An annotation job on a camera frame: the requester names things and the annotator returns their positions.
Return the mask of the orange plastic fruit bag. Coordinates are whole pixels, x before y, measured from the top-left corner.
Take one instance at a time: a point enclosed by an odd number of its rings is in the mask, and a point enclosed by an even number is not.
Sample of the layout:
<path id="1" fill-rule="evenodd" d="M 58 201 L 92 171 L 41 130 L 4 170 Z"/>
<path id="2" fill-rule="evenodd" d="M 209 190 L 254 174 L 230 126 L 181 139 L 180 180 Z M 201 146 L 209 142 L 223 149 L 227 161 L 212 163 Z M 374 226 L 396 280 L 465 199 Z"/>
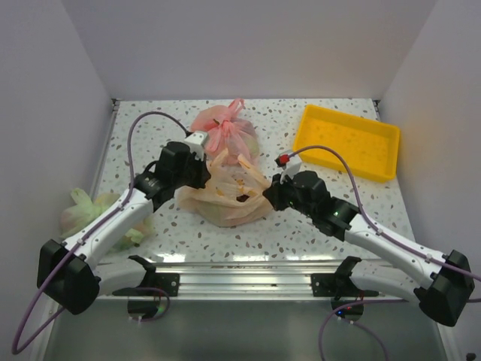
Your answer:
<path id="1" fill-rule="evenodd" d="M 226 165 L 227 158 L 228 151 L 224 150 L 209 161 L 211 178 L 205 188 L 180 188 L 178 207 L 218 227 L 240 226 L 266 217 L 273 210 L 263 196 L 270 181 L 245 156 L 237 157 L 237 165 Z"/>

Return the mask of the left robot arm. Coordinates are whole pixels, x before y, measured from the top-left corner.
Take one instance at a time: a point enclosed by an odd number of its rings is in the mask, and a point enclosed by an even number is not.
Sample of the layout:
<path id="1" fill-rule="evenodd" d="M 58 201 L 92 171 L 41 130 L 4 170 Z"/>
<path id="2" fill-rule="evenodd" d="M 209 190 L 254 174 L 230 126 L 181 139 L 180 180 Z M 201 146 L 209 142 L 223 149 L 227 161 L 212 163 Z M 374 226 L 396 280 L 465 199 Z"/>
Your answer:
<path id="1" fill-rule="evenodd" d="M 39 291 L 71 314 L 83 313 L 100 294 L 101 279 L 94 270 L 115 243 L 173 199 L 176 190 L 201 189 L 210 179 L 207 139 L 207 133 L 194 132 L 182 141 L 168 142 L 153 171 L 135 176 L 130 188 L 98 219 L 62 243 L 46 242 L 39 256 Z"/>

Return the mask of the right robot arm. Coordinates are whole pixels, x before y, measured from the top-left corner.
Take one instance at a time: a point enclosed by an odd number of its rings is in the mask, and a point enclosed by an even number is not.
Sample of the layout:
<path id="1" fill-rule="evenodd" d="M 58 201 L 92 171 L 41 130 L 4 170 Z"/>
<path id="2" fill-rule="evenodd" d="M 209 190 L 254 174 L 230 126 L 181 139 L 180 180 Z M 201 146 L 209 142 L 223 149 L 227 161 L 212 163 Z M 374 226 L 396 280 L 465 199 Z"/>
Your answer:
<path id="1" fill-rule="evenodd" d="M 274 210 L 287 208 L 310 218 L 324 235 L 361 247 L 389 263 L 383 268 L 348 256 L 327 280 L 330 296 L 384 293 L 419 306 L 433 321 L 454 326 L 474 290 L 467 257 L 423 247 L 365 217 L 360 208 L 334 197 L 313 171 L 274 175 L 263 192 Z"/>

